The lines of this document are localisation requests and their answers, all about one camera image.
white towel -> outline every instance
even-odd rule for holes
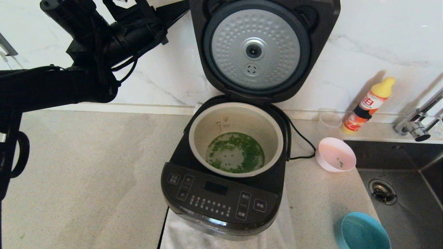
[[[160,249],[296,249],[286,187],[275,221],[265,231],[246,241],[230,241],[189,227],[169,210]]]

stainless steel sink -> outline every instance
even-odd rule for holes
[[[345,142],[392,248],[443,248],[443,144]]]

blue bowl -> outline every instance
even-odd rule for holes
[[[391,249],[388,233],[373,217],[353,212],[335,227],[335,237],[342,249]]]

speckled countertop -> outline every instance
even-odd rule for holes
[[[35,111],[23,174],[2,202],[4,248],[157,248],[167,209],[160,187],[190,116]],[[314,144],[316,121],[295,121]],[[366,124],[353,140],[412,142],[389,124]],[[292,155],[310,147],[292,138]],[[286,188],[298,249],[338,248],[333,224],[360,211],[377,218],[356,170],[330,173],[315,159],[287,163]]]

control panel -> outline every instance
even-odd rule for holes
[[[275,215],[277,195],[215,175],[167,163],[163,187],[173,205],[220,221],[253,223]]]

